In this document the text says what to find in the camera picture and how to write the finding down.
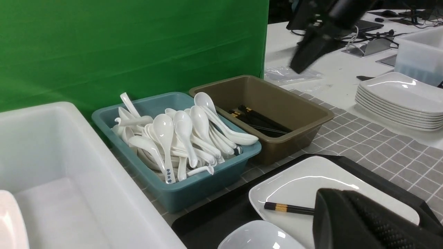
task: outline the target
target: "green screen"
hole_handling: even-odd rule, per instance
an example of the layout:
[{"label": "green screen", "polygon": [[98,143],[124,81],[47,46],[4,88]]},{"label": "green screen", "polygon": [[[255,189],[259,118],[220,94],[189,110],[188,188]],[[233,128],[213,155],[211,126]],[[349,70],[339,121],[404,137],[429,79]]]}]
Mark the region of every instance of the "green screen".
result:
[{"label": "green screen", "polygon": [[4,0],[0,111],[93,111],[240,74],[262,76],[268,0]]}]

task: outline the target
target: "white plastic bin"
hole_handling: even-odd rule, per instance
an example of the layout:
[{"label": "white plastic bin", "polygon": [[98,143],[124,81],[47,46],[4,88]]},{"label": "white plastic bin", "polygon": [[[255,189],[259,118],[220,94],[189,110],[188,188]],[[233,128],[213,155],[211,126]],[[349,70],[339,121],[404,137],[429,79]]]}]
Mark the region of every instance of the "white plastic bin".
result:
[{"label": "white plastic bin", "polygon": [[0,113],[0,189],[32,249],[185,248],[70,103]]},{"label": "white plastic bin", "polygon": [[443,27],[397,37],[395,71],[432,86],[443,82]]}]

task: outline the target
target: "teal plastic tray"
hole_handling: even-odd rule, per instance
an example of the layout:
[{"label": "teal plastic tray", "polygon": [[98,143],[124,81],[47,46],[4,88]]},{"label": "teal plastic tray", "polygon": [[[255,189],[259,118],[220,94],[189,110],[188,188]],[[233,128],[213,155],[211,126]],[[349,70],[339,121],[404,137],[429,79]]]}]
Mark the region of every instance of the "teal plastic tray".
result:
[{"label": "teal plastic tray", "polygon": [[[184,93],[165,93],[139,99],[133,104],[140,115],[155,117],[164,113],[166,108],[175,110],[190,108],[194,105],[194,99]],[[127,144],[111,131],[111,128],[116,124],[114,119],[118,117],[118,107],[124,107],[124,105],[113,105],[97,110],[92,114],[92,120],[109,139],[121,162],[138,174],[140,181],[170,213],[178,212],[235,183],[243,173],[248,159],[257,155],[261,150],[259,142],[251,146],[242,146],[243,153],[214,167],[214,175],[203,172],[181,182],[166,184],[134,154]],[[232,130],[245,133],[224,117],[220,116],[220,118]]]}]

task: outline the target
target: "white table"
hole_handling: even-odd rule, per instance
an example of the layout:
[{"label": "white table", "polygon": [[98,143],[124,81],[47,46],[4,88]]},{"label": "white table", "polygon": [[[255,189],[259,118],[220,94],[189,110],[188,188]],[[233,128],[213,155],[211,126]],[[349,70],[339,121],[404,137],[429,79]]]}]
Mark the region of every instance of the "white table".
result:
[{"label": "white table", "polygon": [[[379,16],[367,13],[362,19],[374,22],[376,17]],[[395,23],[386,18],[383,24],[385,25],[383,29],[373,32],[386,32],[391,29],[395,31],[395,34],[420,31],[415,26]],[[287,23],[268,25],[265,68],[287,66],[292,58],[297,42],[302,39],[302,37],[288,31],[286,25]],[[360,83],[356,76],[375,77],[392,71],[392,67],[379,64],[376,61],[397,54],[397,49],[391,49],[365,58],[345,54],[341,52],[342,50],[340,49],[323,56],[310,67],[322,73],[323,79],[285,85],[283,88],[306,92],[331,105],[345,109],[358,117],[382,125],[392,132],[409,136],[422,144],[443,149],[443,129],[436,132],[421,132],[403,128],[356,106],[354,97]]]}]

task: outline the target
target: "white plate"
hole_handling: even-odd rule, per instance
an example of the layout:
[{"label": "white plate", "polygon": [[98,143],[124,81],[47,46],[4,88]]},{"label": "white plate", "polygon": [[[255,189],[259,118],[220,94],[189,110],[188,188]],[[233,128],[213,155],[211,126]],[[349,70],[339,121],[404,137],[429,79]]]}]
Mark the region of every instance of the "white plate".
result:
[{"label": "white plate", "polygon": [[392,115],[391,113],[386,112],[384,109],[377,108],[372,103],[366,101],[365,98],[361,97],[358,94],[355,95],[355,100],[356,101],[359,100],[359,104],[364,105],[366,108],[371,109],[371,111],[373,111],[373,112],[375,112],[375,113],[377,113],[377,114],[379,114],[381,116],[384,116],[384,117],[386,117],[386,118],[388,118],[388,119],[390,119],[392,121],[401,122],[401,123],[403,123],[405,125],[411,125],[411,126],[416,126],[416,127],[425,128],[425,129],[426,128],[429,128],[429,129],[438,128],[438,127],[441,127],[443,125],[441,123],[438,123],[436,125],[435,124],[432,124],[432,125],[431,124],[423,124],[423,123],[419,123],[419,122],[416,122],[416,121],[409,121],[409,120],[405,120],[405,119],[402,119],[402,118],[397,118],[394,115]]},{"label": "white plate", "polygon": [[0,248],[29,249],[22,213],[14,196],[0,190]]},{"label": "white plate", "polygon": [[406,121],[394,120],[389,115],[385,115],[385,114],[383,114],[381,112],[378,112],[378,111],[376,112],[372,108],[368,107],[366,103],[363,103],[363,102],[360,101],[360,99],[358,98],[357,95],[355,96],[355,102],[357,104],[359,104],[363,109],[365,109],[366,111],[368,111],[370,113],[373,113],[373,114],[375,114],[375,115],[377,115],[379,117],[384,117],[385,119],[387,119],[389,121],[395,122],[398,125],[401,125],[401,126],[404,126],[404,127],[410,128],[410,129],[414,129],[414,130],[418,130],[418,131],[424,131],[424,132],[433,132],[433,131],[438,131],[438,130],[441,129],[441,126],[440,127],[436,127],[436,128],[428,128],[428,127],[421,127],[421,126],[419,127],[419,126],[417,126],[415,124],[411,124],[411,123],[408,123]]},{"label": "white plate", "polygon": [[266,221],[253,221],[237,228],[218,249],[305,249],[297,240]]},{"label": "white plate", "polygon": [[262,219],[283,229],[306,248],[313,249],[313,216],[265,210],[264,203],[314,208],[316,193],[320,188],[359,191],[414,224],[420,222],[420,217],[411,207],[320,156],[305,159],[257,184],[249,191],[249,201]]},{"label": "white plate", "polygon": [[443,115],[443,89],[419,82],[404,74],[391,72],[363,81],[360,86],[393,105]]},{"label": "white plate", "polygon": [[401,108],[396,105],[389,104],[388,102],[378,98],[377,96],[372,95],[368,91],[366,91],[362,87],[357,88],[357,92],[371,99],[372,102],[376,102],[379,106],[382,106],[384,109],[390,110],[398,115],[411,117],[417,120],[428,121],[428,122],[443,122],[443,116],[429,116],[423,113],[413,112],[411,110],[407,110]]},{"label": "white plate", "polygon": [[356,96],[358,96],[360,99],[364,100],[366,103],[371,104],[375,108],[375,110],[380,110],[383,113],[389,114],[389,116],[393,116],[398,120],[405,120],[407,122],[411,122],[414,124],[416,123],[418,125],[424,125],[424,126],[442,126],[443,125],[443,121],[434,121],[434,122],[422,121],[422,120],[415,119],[412,116],[402,116],[400,114],[397,114],[397,113],[393,112],[392,110],[381,106],[376,101],[371,100],[371,98],[368,97],[368,95],[366,95],[365,93],[357,92]]}]

